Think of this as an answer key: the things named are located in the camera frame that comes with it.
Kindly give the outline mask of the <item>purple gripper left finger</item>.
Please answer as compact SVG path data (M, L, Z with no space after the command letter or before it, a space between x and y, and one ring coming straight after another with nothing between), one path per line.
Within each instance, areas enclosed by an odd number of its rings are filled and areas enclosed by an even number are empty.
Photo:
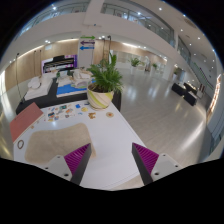
M91 144L88 143L67 154L64 159L72 173L71 182L79 185L86 170L92 150Z

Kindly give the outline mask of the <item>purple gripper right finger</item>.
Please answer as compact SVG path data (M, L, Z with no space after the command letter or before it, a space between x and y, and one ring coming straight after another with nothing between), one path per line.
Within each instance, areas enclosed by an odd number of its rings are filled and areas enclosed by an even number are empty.
M152 183L153 179L151 173L159 155L137 143L132 144L132 155L138 167L143 184L148 185Z

